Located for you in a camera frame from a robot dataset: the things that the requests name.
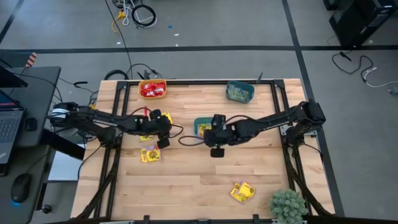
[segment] laptop keyboard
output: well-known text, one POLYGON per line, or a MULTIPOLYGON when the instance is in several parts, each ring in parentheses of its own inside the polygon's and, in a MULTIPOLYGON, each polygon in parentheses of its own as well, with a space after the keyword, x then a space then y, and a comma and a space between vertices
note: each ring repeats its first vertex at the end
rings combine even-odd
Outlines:
POLYGON ((9 142, 14 139, 18 121, 18 118, 0 118, 0 142, 9 142))

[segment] yellow cable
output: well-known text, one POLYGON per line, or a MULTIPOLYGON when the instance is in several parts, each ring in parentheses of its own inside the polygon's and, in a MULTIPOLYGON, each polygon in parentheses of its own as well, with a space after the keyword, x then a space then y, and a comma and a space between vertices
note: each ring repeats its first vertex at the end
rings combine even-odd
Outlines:
POLYGON ((126 13, 124 13, 122 10, 120 10, 120 11, 119 11, 119 14, 118 14, 118 16, 117 16, 117 18, 116 18, 116 19, 112 22, 112 24, 111 24, 112 31, 113 31, 115 34, 119 33, 119 31, 115 30, 115 29, 113 28, 113 25, 114 25, 114 23, 115 23, 118 19, 122 19, 122 18, 126 18, 126 13))

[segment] wooden table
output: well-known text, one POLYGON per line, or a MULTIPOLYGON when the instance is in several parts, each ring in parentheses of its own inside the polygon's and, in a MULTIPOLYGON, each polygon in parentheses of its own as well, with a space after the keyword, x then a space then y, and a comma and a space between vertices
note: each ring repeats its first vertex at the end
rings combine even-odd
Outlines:
MULTIPOLYGON (((305 100, 299 79, 284 81, 290 106, 305 100)), ((261 118, 274 114, 270 85, 255 85, 255 88, 254 99, 244 105, 226 99, 225 85, 168 86, 167 97, 161 100, 144 100, 133 86, 127 114, 142 106, 158 108, 169 112, 174 124, 184 127, 180 136, 192 135, 193 121, 198 117, 217 113, 227 118, 236 114, 261 118)), ((97 109, 112 112, 115 89, 116 81, 101 82, 97 109)), ((123 94, 119 102, 120 113, 123 94)), ((173 128, 170 135, 178 131, 173 128)), ((144 215, 150 215, 151 220, 252 219, 253 214, 274 218, 267 207, 268 201, 276 190, 289 188, 277 128, 260 133, 246 144, 225 146, 224 158, 210 157, 210 149, 204 144, 185 147, 177 139, 170 139, 170 146, 162 150, 161 161, 145 164, 140 161, 140 149, 154 145, 155 140, 140 142, 138 136, 124 135, 112 220, 142 220, 144 215), (233 184, 242 180, 256 188, 254 198, 244 205, 229 196, 233 184)), ((315 138, 306 137, 305 141, 317 147, 315 138)), ((89 143, 85 157, 98 146, 98 142, 89 143)), ((333 213, 319 153, 302 146, 300 155, 308 188, 333 213)), ((77 216, 97 191, 103 156, 104 149, 100 149, 82 167, 71 217, 77 216)), ((107 198, 105 192, 101 215, 107 198)))

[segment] green plant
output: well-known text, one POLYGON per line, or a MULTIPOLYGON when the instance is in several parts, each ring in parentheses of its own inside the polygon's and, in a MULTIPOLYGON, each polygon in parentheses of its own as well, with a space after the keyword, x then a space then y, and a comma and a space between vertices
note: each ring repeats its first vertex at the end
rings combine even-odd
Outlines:
POLYGON ((293 190, 278 190, 269 201, 271 214, 283 224, 299 224, 308 213, 305 201, 293 190))

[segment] gray floor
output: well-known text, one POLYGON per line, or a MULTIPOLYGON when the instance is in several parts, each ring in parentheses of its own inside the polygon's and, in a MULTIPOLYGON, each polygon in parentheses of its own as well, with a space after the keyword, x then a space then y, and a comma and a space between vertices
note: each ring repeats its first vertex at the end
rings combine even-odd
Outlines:
MULTIPOLYGON (((158 14, 151 29, 121 26, 128 47, 284 45, 292 39, 280 0, 148 0, 158 14)), ((288 0, 300 45, 338 45, 328 24, 331 12, 321 0, 288 0)), ((0 2, 3 26, 15 1, 0 2)), ((25 1, 0 49, 120 48, 111 31, 111 18, 103 1, 25 1)), ((366 45, 398 44, 398 17, 390 18, 366 45)), ((348 217, 398 220, 398 156, 396 108, 398 98, 389 87, 370 88, 358 73, 347 75, 332 63, 334 51, 305 51, 303 57, 316 100, 327 122, 325 134, 336 180, 348 217)), ((359 56, 370 57, 378 69, 369 76, 375 85, 398 80, 398 51, 352 52, 353 63, 337 58, 347 70, 358 66, 359 56)), ((144 62, 165 78, 301 78, 294 51, 200 51, 130 53, 133 63, 144 62)), ((39 54, 35 66, 61 66, 61 77, 88 81, 92 90, 110 70, 127 70, 126 53, 39 54)), ((89 93, 59 81, 64 101, 88 102, 89 93)), ((75 186, 49 187, 45 200, 56 209, 36 213, 35 223, 66 220, 75 186), (52 195, 60 192, 62 200, 52 195)))

